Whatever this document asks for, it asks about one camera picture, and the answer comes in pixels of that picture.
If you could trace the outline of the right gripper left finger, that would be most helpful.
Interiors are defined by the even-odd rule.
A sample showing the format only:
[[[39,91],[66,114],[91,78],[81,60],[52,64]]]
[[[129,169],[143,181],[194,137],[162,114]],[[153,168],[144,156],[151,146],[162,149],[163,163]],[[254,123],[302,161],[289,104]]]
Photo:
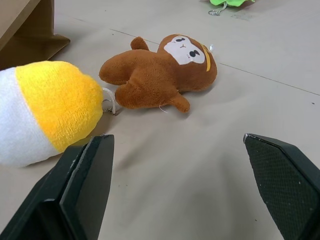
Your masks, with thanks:
[[[31,189],[0,240],[98,240],[111,188],[115,138],[69,146]]]

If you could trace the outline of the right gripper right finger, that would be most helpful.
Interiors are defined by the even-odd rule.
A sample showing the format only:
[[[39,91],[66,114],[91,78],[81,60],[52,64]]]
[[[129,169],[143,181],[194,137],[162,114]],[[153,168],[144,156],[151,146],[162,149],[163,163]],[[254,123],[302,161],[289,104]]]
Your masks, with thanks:
[[[284,240],[320,240],[320,169],[295,145],[243,137],[259,194]]]

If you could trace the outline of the yellow and white plush toy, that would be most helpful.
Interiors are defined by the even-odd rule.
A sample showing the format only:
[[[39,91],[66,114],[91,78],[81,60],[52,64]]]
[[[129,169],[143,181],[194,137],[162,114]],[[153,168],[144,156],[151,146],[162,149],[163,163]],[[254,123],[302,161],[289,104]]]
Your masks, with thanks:
[[[0,165],[25,167],[63,153],[101,119],[115,94],[65,61],[0,70]]]

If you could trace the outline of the brown monkey plush toy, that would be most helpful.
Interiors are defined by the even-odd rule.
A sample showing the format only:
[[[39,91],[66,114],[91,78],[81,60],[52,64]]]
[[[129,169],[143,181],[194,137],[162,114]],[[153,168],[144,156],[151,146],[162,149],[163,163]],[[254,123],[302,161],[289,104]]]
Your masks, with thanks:
[[[116,85],[117,103],[127,109],[174,106],[187,113],[185,92],[208,89],[218,68],[209,49],[182,34],[166,36],[156,52],[142,37],[134,38],[131,49],[108,59],[100,68],[102,81]]]

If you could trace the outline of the brown paper bag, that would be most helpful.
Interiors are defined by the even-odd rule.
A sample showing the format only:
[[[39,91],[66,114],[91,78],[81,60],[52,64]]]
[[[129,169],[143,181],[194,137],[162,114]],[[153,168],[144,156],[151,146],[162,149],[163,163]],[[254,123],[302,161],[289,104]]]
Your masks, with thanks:
[[[55,0],[0,0],[0,70],[46,61],[70,43],[55,34]]]

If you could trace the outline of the beige table cover sheet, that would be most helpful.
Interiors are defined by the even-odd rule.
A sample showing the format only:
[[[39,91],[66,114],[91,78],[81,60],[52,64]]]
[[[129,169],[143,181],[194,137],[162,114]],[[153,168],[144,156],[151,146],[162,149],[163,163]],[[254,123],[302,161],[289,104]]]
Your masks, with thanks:
[[[263,203],[246,133],[297,146],[320,168],[320,0],[255,0],[220,16],[203,0],[55,0],[57,56],[94,78],[130,49],[171,34],[212,50],[212,88],[172,106],[104,114],[113,134],[99,240],[282,240]]]

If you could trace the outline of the red strawberry plush green leaves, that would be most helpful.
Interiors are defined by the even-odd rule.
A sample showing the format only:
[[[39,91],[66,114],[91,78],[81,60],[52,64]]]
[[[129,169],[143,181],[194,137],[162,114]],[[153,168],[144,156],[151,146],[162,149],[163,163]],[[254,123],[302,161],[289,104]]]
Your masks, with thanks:
[[[217,7],[213,10],[209,10],[208,14],[211,16],[220,16],[220,14],[227,8],[237,8],[246,7],[252,5],[257,0],[208,0],[210,4]]]

